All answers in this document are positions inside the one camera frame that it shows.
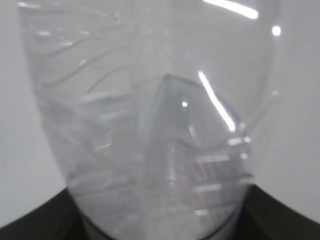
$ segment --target white wall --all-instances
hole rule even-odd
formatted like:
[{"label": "white wall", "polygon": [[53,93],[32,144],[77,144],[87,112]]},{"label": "white wall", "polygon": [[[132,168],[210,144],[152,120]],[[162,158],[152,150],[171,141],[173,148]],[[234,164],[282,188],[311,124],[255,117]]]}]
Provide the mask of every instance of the white wall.
[{"label": "white wall", "polygon": [[64,188],[27,78],[16,1],[0,3],[0,227]]},{"label": "white wall", "polygon": [[320,223],[320,1],[284,0],[282,35],[271,74],[275,129],[255,156],[256,183]]}]

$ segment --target white background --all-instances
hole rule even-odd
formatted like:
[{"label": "white background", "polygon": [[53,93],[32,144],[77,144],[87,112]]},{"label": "white background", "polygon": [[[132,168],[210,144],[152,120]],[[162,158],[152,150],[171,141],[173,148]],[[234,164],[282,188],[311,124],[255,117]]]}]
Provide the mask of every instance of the white background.
[{"label": "white background", "polygon": [[[284,0],[271,88],[275,124],[255,146],[256,183],[279,201],[320,222],[320,2]],[[33,99],[19,35],[16,3],[0,7],[0,226],[45,203],[64,187]]]},{"label": "white background", "polygon": [[0,3],[0,226],[61,191],[65,184],[41,129],[27,78],[16,1]]}]

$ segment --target clear plastic bottle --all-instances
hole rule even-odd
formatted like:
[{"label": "clear plastic bottle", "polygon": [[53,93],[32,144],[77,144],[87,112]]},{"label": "clear plastic bottle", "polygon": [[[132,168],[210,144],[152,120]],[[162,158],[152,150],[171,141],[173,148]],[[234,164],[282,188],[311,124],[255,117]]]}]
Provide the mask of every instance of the clear plastic bottle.
[{"label": "clear plastic bottle", "polygon": [[34,93],[83,215],[117,240],[224,240],[252,182],[273,1],[18,2]]}]

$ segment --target black object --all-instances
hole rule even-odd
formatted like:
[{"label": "black object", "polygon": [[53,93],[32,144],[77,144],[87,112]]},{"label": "black object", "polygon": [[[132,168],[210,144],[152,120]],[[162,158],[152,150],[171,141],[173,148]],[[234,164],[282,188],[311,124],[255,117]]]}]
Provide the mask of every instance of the black object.
[{"label": "black object", "polygon": [[[81,217],[67,190],[0,229],[0,240],[109,240]],[[259,187],[250,190],[233,240],[319,240],[320,224],[300,215]]]}]

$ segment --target plastic bottle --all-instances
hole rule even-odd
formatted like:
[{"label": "plastic bottle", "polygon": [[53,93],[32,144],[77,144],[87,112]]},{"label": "plastic bottle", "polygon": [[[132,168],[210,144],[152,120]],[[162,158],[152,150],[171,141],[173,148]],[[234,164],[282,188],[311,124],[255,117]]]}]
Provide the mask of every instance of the plastic bottle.
[{"label": "plastic bottle", "polygon": [[256,69],[269,67],[273,49],[264,35],[272,17],[259,19],[264,3],[247,2],[18,2],[52,151],[79,209],[104,234],[232,232],[252,182],[245,123],[266,74]]}]

